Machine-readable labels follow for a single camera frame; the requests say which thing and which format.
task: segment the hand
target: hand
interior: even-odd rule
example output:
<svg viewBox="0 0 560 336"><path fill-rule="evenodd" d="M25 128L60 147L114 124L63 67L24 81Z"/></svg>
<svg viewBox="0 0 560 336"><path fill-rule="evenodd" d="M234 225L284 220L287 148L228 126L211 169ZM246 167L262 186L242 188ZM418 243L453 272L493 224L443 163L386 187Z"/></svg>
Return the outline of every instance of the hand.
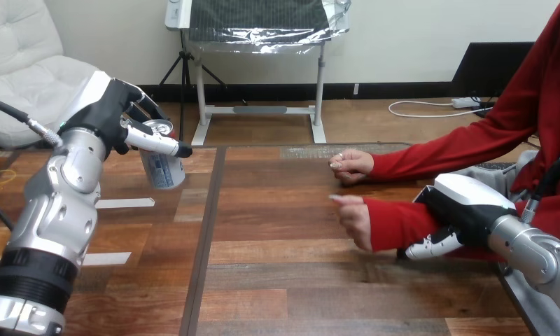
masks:
<svg viewBox="0 0 560 336"><path fill-rule="evenodd" d="M335 178L346 186L352 186L366 179L374 165L371 154L356 149L346 149L332 157L329 163Z"/></svg>
<svg viewBox="0 0 560 336"><path fill-rule="evenodd" d="M359 196L331 195L330 199L339 204L339 223L354 243L362 250L372 252L371 220L369 208Z"/></svg>

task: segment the can lid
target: can lid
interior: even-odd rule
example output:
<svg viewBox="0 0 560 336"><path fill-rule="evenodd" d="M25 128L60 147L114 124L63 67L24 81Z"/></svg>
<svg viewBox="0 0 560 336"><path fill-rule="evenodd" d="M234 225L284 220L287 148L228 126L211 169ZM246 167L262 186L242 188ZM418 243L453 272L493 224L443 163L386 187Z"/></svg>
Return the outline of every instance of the can lid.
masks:
<svg viewBox="0 0 560 336"><path fill-rule="evenodd" d="M152 128L154 133L158 133L163 136L168 136L173 132L173 124L167 120L148 120L144 124Z"/></svg>

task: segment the white tape strip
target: white tape strip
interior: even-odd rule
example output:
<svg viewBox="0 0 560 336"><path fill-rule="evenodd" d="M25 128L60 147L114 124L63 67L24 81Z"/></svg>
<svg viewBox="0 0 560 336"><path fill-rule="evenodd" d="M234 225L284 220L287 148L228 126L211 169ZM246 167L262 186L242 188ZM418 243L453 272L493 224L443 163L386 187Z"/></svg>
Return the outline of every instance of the white tape strip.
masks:
<svg viewBox="0 0 560 336"><path fill-rule="evenodd" d="M84 258L82 266L124 265L132 252L91 253Z"/></svg>
<svg viewBox="0 0 560 336"><path fill-rule="evenodd" d="M101 199L95 205L97 209L118 209L118 208L141 208L154 207L154 199L151 198L132 198L132 199Z"/></svg>

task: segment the black monitor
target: black monitor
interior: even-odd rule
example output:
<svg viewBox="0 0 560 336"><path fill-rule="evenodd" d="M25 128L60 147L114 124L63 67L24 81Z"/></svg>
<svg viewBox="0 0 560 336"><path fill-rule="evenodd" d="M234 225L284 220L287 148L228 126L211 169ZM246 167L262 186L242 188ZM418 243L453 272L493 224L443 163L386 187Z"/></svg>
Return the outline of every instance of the black monitor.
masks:
<svg viewBox="0 0 560 336"><path fill-rule="evenodd" d="M470 43L451 83L453 97L498 97L533 42Z"/></svg>

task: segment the stand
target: stand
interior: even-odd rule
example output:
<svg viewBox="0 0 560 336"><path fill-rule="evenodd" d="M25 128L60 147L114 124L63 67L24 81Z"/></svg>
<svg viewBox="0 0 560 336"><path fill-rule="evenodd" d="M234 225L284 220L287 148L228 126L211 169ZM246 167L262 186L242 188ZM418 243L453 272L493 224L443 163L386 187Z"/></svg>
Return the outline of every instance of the stand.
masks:
<svg viewBox="0 0 560 336"><path fill-rule="evenodd" d="M179 57L177 57L177 59L175 60L175 62L171 66L171 68L167 71L167 74L164 75L164 77L162 78L162 80L158 84L158 88L159 89L162 88L162 86L165 84L165 81L169 78L169 76L171 75L173 70L175 70L175 68L177 67L177 64L179 64L179 62L181 62L181 60L183 60L183 65L182 65L182 69L181 69L181 101L180 101L180 103L181 103L181 116L179 118L179 140L183 140L183 119L184 119L184 116L185 116L184 109L185 109L185 100L186 100L186 98L185 98L185 88L186 88L186 85L191 87L191 78L190 78L190 75L189 75L189 60L193 61L193 60L195 60L195 58L193 57L193 55L191 55L190 52L188 52L186 50L185 43L183 41L183 30L181 30L180 33L181 33L181 51L179 52ZM224 82L219 77L217 77L217 75L215 75L212 71L210 71L210 69L208 69L204 65L202 65L200 70L199 70L200 76L202 75L201 74L202 69L204 71L206 71L212 78L214 78L214 80L217 81L218 84L220 84L220 86L222 86L223 90L227 89L226 84L224 84Z"/></svg>
<svg viewBox="0 0 560 336"><path fill-rule="evenodd" d="M204 79L202 75L202 59L198 55L195 59L195 73L197 81L197 100L199 104L199 124L195 130L195 136L191 141L192 146L203 146L210 126L210 119L214 114L297 114L308 115L311 118L311 130L313 140L316 144L326 142L326 133L323 130L321 121L321 104L323 102L323 80L325 78L326 61L324 59L325 43L321 44L321 52L318 61L317 73L317 96L314 106L288 108L285 106L235 106L235 107L214 107L206 105L204 93Z"/></svg>

